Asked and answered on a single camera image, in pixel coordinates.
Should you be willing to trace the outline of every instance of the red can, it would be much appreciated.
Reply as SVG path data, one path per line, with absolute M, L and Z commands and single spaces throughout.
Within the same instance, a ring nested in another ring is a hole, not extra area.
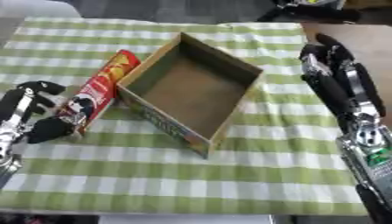
M 116 83 L 139 64 L 132 52 L 120 50 L 63 104 L 56 116 L 74 124 L 75 131 L 84 134 L 91 122 L 113 103 Z

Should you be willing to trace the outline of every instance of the green circuit board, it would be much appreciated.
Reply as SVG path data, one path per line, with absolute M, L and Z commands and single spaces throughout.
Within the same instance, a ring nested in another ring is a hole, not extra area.
M 367 164 L 370 167 L 373 167 L 375 165 L 383 164 L 384 162 L 388 161 L 390 158 L 392 158 L 392 149 L 390 148 L 382 149 L 377 151 L 376 153 L 368 155 Z

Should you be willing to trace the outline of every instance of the metal robotic hand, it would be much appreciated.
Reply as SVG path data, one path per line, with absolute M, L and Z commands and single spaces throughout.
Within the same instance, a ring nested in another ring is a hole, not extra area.
M 392 133 L 386 110 L 367 69 L 337 40 L 317 34 L 321 45 L 301 52 L 306 81 L 337 118 L 341 157 L 375 223 L 392 222 Z
M 0 189 L 21 167 L 21 157 L 12 145 L 29 131 L 27 121 L 33 113 L 44 114 L 54 103 L 40 92 L 58 95 L 65 87 L 48 81 L 29 81 L 9 90 L 0 101 Z

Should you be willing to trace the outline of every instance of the cardboard box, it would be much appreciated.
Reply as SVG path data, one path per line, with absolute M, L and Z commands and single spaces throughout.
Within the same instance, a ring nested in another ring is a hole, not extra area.
M 134 111 L 206 158 L 261 72 L 180 33 L 117 85 Z

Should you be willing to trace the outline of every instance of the tablecloth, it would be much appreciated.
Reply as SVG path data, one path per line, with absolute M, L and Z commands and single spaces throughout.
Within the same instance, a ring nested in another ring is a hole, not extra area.
M 0 52 L 0 90 L 54 81 L 70 95 L 119 49 L 143 60 L 178 32 L 264 69 L 208 160 L 121 103 L 79 142 L 15 148 L 24 167 L 0 209 L 75 213 L 364 214 L 336 123 L 300 79 L 300 24 L 157 24 L 27 18 Z

